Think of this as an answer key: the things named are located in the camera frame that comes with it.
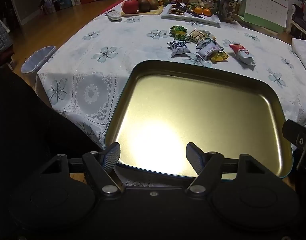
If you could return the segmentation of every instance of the calendar page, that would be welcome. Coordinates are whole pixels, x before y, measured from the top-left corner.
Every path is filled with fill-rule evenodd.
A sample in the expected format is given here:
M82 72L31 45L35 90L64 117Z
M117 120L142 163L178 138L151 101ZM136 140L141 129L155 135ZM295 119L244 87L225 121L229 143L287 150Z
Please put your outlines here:
M245 13L286 26L287 0L247 0Z

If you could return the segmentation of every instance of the kiwi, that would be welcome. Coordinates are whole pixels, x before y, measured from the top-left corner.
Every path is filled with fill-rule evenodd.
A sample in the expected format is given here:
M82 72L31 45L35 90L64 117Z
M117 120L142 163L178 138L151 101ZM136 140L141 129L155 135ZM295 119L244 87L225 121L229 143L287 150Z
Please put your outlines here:
M158 1L156 0L149 0L150 3L150 10L157 10L158 8Z
M150 11L150 3L146 0L139 0L139 10L141 12L149 12Z

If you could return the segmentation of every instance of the screw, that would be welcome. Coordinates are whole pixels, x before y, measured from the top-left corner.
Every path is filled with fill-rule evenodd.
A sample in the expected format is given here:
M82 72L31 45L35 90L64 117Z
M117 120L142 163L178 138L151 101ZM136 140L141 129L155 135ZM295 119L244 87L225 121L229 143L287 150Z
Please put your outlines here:
M117 192L118 188L117 186L114 185L106 185L104 187L102 187L103 192L107 193L107 194L112 194Z
M194 192L196 194L200 194L203 193L206 190L205 187L203 187L202 185L193 185L190 187L190 191Z
M152 197L156 197L156 196L158 195L158 193L155 192L155 191L152 191L152 192L150 192L150 195L151 195Z

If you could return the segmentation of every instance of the wooden cutting board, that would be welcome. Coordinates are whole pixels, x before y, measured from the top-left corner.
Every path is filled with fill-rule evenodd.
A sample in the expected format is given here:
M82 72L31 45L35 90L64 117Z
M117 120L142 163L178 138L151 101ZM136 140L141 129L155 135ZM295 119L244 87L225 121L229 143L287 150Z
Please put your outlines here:
M160 15L163 9L164 9L164 6L160 5L157 10L150 10L149 12L146 12L146 13L137 11L137 13L133 13L133 14L125 14L123 12L121 12L121 14L122 14L122 17L137 16L137 15Z

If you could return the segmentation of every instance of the red and white snack package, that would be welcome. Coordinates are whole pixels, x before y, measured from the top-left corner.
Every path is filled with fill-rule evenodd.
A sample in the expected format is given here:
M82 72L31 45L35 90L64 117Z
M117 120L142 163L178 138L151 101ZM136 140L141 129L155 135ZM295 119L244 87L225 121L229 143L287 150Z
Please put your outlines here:
M255 62L252 56L249 54L249 51L241 44L229 44L229 46L234 51L235 56L238 60L244 62L247 65L255 66Z

